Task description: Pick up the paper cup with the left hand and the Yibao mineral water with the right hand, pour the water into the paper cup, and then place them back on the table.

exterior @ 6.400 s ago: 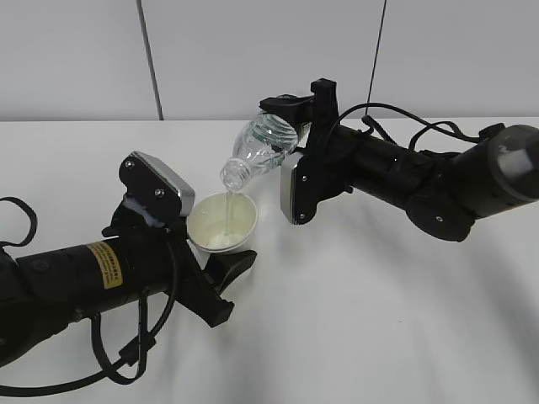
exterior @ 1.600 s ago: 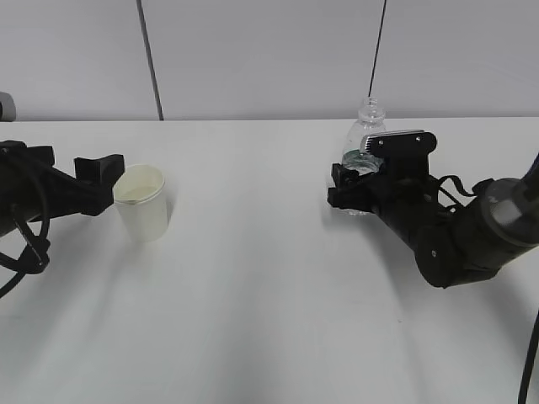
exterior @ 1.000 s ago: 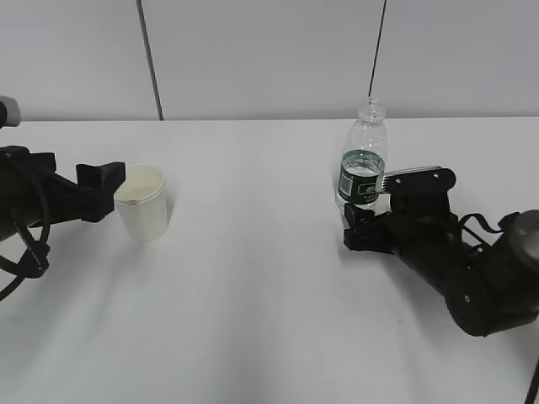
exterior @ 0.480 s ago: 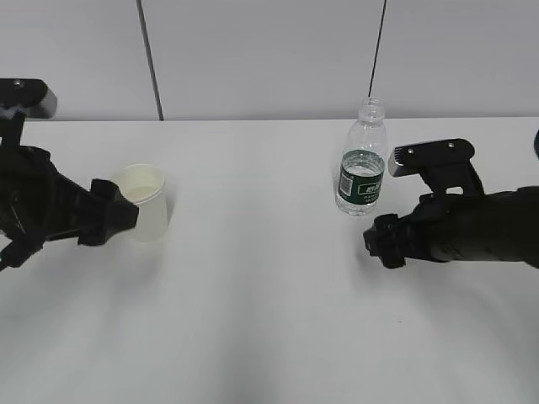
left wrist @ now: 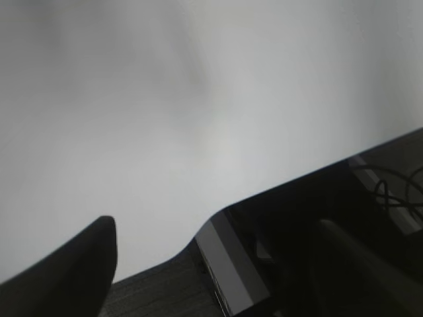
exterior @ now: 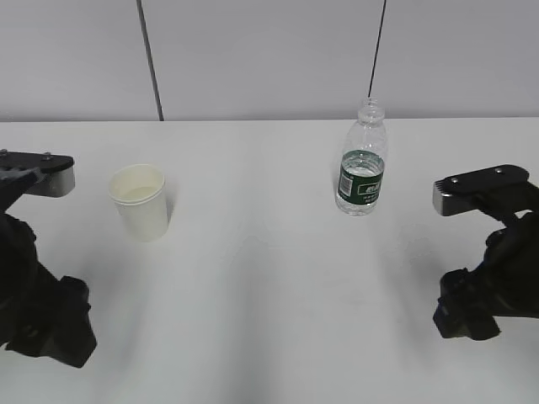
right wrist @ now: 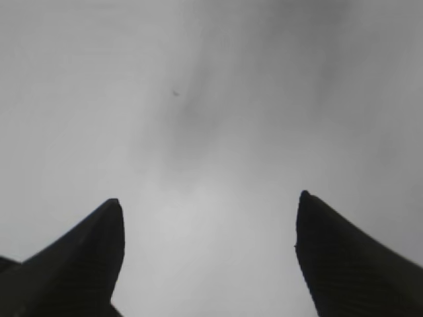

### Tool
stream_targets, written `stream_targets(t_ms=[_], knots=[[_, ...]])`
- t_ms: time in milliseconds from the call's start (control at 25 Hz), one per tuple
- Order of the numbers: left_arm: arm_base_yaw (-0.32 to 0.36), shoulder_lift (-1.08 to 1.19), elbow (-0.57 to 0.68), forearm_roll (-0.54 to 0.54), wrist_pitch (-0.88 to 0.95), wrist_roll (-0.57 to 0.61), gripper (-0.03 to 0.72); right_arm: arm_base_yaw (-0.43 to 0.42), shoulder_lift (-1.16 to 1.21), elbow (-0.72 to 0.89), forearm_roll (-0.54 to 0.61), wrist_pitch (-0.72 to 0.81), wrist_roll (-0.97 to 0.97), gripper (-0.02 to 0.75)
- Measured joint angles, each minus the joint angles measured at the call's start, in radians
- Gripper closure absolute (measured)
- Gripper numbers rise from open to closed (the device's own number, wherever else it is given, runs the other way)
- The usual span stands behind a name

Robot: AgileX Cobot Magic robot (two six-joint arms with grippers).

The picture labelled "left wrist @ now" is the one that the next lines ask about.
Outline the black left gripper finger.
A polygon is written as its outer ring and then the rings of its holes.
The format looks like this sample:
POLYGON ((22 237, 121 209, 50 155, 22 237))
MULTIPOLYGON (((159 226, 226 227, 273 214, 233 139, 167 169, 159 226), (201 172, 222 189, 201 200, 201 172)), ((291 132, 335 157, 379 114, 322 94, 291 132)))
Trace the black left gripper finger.
POLYGON ((1 284, 2 316, 98 316, 117 267, 116 223, 101 216, 1 284))

